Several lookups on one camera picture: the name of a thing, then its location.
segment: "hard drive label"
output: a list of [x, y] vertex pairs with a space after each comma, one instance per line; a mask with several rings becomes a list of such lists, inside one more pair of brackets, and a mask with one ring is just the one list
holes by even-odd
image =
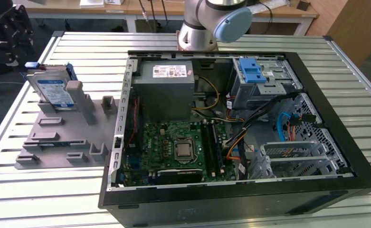
[[37, 80], [37, 85], [49, 103], [59, 107], [59, 109], [74, 106], [72, 98], [66, 91], [66, 84], [63, 80]]

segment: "metal rail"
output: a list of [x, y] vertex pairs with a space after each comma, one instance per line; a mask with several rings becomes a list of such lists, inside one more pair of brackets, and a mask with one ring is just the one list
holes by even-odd
[[[103, 95], [119, 99], [127, 51], [162, 49], [176, 49], [175, 34], [67, 32], [52, 38], [40, 59], [47, 64], [74, 64], [92, 99]], [[371, 83], [332, 42], [322, 37], [248, 35], [235, 43], [219, 43], [219, 50], [296, 52], [371, 163]], [[37, 116], [37, 101], [25, 84], [0, 125], [0, 227], [122, 227], [108, 212], [98, 209], [103, 167], [13, 168]], [[371, 227], [371, 194], [346, 199], [312, 215], [192, 226], [274, 228], [276, 224], [283, 228]]]

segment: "power supply label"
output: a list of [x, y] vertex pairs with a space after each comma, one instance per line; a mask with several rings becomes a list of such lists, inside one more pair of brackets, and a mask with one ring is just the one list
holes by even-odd
[[186, 65], [154, 66], [154, 77], [187, 77]]
[[66, 91], [63, 80], [37, 80], [41, 93], [48, 102], [59, 109], [70, 109], [74, 106], [74, 100]]

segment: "blue wire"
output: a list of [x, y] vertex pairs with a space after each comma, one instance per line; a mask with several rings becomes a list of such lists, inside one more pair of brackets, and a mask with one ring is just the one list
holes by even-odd
[[276, 119], [276, 130], [279, 132], [280, 140], [284, 142], [286, 138], [284, 138], [284, 135], [282, 133], [282, 117], [283, 116], [287, 116], [288, 118], [291, 118], [291, 115], [286, 112], [282, 112], [280, 115], [279, 115], [279, 118]]

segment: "motherboard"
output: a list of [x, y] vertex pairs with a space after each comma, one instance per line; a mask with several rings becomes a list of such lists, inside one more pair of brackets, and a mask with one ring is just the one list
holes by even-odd
[[[128, 186], [155, 185], [162, 180], [166, 184], [192, 182], [192, 178], [202, 182], [235, 180], [234, 165], [222, 155], [226, 139], [223, 122], [147, 123], [142, 154], [128, 155]], [[191, 180], [176, 179], [179, 174]]]

